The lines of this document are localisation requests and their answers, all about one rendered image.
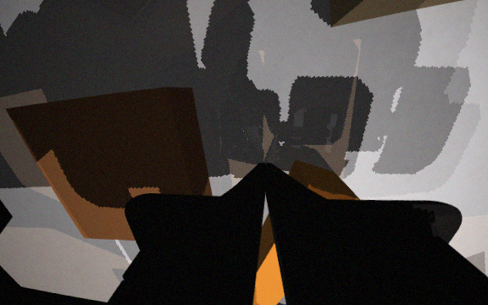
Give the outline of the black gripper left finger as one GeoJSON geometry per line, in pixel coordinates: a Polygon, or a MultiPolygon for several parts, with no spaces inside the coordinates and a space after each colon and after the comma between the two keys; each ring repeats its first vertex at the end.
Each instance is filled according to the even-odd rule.
{"type": "Polygon", "coordinates": [[[266,166],[259,163],[221,197],[142,194],[126,203],[125,217],[140,250],[154,244],[233,252],[237,292],[253,305],[265,190],[266,166]]]}

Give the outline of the orange flat bar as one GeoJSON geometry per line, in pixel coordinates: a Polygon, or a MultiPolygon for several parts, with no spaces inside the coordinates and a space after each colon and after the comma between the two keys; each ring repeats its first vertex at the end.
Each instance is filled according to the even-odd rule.
{"type": "MultiPolygon", "coordinates": [[[[336,173],[327,169],[296,160],[289,176],[326,199],[360,199],[336,173]]],[[[285,295],[273,234],[268,214],[262,226],[253,305],[277,305],[285,295]]]]}

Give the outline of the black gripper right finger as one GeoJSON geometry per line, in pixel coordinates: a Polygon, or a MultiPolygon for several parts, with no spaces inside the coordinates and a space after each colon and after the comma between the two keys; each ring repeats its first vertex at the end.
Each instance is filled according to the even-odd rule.
{"type": "Polygon", "coordinates": [[[326,199],[266,163],[266,199],[286,305],[313,305],[330,253],[342,237],[435,238],[449,243],[463,221],[428,200],[326,199]]]}

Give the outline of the light orange flat block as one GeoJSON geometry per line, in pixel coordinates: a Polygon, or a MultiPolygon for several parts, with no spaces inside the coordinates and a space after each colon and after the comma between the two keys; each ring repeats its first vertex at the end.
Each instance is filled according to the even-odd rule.
{"type": "Polygon", "coordinates": [[[463,0],[330,0],[330,28],[463,0]]]}

